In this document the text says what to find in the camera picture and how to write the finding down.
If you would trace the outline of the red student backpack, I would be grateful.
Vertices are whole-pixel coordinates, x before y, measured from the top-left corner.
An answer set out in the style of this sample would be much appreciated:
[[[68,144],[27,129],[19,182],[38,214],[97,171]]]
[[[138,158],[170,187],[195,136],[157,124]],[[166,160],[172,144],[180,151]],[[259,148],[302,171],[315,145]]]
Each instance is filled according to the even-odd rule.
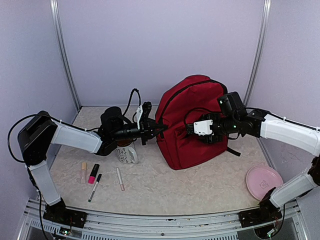
[[[223,119],[218,98],[227,87],[205,75],[191,75],[167,90],[155,120],[167,128],[156,137],[157,145],[173,170],[191,168],[229,152],[229,135],[218,126]]]

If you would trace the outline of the small white marker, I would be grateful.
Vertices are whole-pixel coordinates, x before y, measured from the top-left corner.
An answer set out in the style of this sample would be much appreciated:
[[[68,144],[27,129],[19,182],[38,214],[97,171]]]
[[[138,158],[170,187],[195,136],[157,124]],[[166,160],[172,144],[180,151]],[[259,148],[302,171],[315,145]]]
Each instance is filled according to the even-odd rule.
[[[117,173],[120,189],[121,189],[121,191],[125,191],[125,186],[124,186],[122,174],[121,174],[121,171],[118,167],[116,168],[116,173]]]

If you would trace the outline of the beige eraser stick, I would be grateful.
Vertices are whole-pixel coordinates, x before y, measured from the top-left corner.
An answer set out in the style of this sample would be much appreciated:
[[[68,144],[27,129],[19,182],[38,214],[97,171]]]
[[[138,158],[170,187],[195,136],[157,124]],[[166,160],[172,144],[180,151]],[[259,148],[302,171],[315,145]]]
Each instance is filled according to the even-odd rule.
[[[79,172],[79,176],[77,178],[77,183],[79,184],[85,184],[87,182],[87,163],[82,162],[81,168]]]

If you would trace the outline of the pink black highlighter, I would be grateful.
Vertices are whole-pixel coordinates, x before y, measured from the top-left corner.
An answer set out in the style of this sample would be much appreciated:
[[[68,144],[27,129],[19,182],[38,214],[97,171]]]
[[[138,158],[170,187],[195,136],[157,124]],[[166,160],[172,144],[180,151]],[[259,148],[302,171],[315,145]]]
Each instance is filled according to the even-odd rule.
[[[93,168],[90,172],[90,175],[89,175],[89,179],[88,179],[89,184],[94,184],[96,177],[97,177],[97,174],[98,174],[98,171],[99,171],[99,167],[100,167],[100,165],[97,163],[93,166]]]

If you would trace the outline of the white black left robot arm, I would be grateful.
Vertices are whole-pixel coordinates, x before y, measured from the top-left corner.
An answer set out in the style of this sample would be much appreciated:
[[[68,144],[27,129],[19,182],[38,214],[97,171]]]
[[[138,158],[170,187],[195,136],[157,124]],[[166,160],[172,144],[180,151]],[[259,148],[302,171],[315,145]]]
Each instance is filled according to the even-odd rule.
[[[124,140],[140,139],[142,145],[153,139],[168,127],[149,118],[150,106],[139,106],[137,121],[132,122],[117,106],[109,107],[100,116],[98,130],[88,130],[58,120],[42,110],[28,115],[30,121],[17,136],[22,159],[12,155],[15,161],[27,167],[32,184],[39,191],[45,203],[51,206],[49,212],[63,223],[70,218],[70,211],[64,207],[52,179],[47,160],[50,145],[62,145],[87,151],[97,156],[108,156]]]

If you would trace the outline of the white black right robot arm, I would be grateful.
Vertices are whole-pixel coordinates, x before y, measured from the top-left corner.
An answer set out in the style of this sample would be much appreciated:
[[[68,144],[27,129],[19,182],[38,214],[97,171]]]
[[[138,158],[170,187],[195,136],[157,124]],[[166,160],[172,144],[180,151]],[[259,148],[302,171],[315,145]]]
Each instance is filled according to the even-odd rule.
[[[256,218],[266,222],[286,203],[303,196],[320,185],[320,130],[288,120],[260,108],[248,112],[237,92],[217,99],[220,113],[209,113],[193,123],[193,132],[216,143],[229,134],[250,135],[285,143],[313,155],[310,168],[282,186],[270,190],[259,203]]]

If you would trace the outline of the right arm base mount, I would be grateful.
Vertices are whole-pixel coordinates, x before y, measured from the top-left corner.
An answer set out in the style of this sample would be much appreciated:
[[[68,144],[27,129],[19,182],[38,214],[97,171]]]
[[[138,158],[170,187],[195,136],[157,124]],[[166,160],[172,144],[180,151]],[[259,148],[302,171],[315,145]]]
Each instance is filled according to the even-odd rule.
[[[239,212],[238,216],[242,228],[268,223],[283,217],[280,208],[274,206],[269,199],[263,199],[258,208]]]

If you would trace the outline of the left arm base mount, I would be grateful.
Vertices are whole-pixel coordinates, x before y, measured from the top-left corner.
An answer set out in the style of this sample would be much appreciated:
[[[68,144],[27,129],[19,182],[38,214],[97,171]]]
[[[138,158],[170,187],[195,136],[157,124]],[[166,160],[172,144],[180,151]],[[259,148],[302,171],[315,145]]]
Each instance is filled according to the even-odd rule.
[[[66,208],[64,200],[61,198],[58,203],[45,205],[43,218],[54,223],[67,225],[83,229],[87,219],[87,213],[84,211]]]

